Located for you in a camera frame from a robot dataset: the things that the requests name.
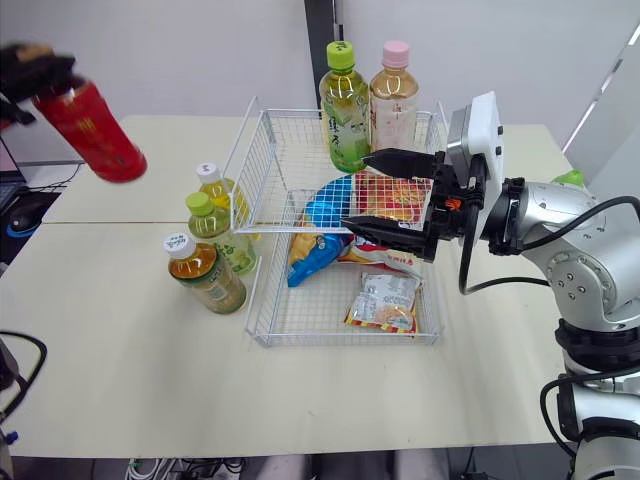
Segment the computer mouse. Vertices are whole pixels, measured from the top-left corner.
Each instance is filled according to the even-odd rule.
[[[32,201],[26,205],[16,207],[9,214],[9,225],[7,226],[7,233],[26,233],[27,231],[35,230],[35,228],[42,223],[42,217],[49,208],[49,202]]]

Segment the pink bottle cap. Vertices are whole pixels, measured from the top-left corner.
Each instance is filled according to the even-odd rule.
[[[404,68],[409,65],[409,45],[400,40],[385,42],[382,48],[382,65],[389,68]]]

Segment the plastic bottle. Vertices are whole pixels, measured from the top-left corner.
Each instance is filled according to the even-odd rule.
[[[129,182],[147,169],[91,81],[71,76],[33,97],[33,104],[100,178]]]
[[[209,195],[214,205],[231,210],[231,197],[227,193],[227,188],[229,192],[232,191],[235,182],[230,178],[225,178],[223,181],[220,170],[215,163],[201,163],[196,168],[196,175],[202,183],[200,191]],[[249,207],[240,189],[236,190],[235,195],[237,195],[235,224],[244,225],[249,218]]]
[[[247,290],[216,247],[174,233],[165,239],[164,248],[171,257],[171,276],[190,288],[209,310],[227,314],[244,305]]]
[[[406,70],[409,45],[386,42],[382,65],[371,80],[371,149],[414,150],[418,82]]]
[[[234,235],[229,230],[229,209],[214,205],[204,192],[192,193],[187,197],[186,203],[191,212],[191,233],[196,238],[215,245],[234,273],[243,275],[250,272],[256,264],[256,254],[246,235]]]
[[[338,170],[355,173],[365,167],[362,157],[370,152],[369,89],[353,69],[355,55],[349,42],[327,45],[327,63],[331,70],[320,80],[319,93],[329,154]]]

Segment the white wall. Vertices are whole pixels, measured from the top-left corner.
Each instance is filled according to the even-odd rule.
[[[608,87],[565,152],[589,182],[595,180],[640,125],[640,41],[626,47],[621,59]],[[635,169],[640,175],[640,148],[629,153],[628,168],[624,170]]]
[[[118,119],[315,106],[302,0],[1,0],[12,40],[72,52]],[[18,162],[78,158],[45,121],[3,138]]]
[[[626,140],[618,147],[613,156],[598,172],[588,187],[600,200],[620,195],[632,195],[640,198],[640,122],[631,131]],[[636,215],[630,206],[613,208],[607,219],[611,219],[630,231],[638,232]]]
[[[495,90],[504,123],[545,124],[562,145],[640,20],[638,0],[344,0],[366,78],[382,44],[412,46],[421,107],[449,112]]]
[[[343,0],[370,79],[382,44],[413,47],[421,107],[496,90],[505,123],[569,135],[640,19],[638,0]],[[0,41],[73,52],[116,118],[241,115],[315,104],[303,0],[0,0]],[[3,138],[19,162],[77,158],[45,122]]]

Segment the red bottle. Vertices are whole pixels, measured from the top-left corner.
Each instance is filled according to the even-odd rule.
[[[144,155],[124,134],[91,81],[70,77],[33,97],[33,104],[99,177],[128,182],[147,169]]]

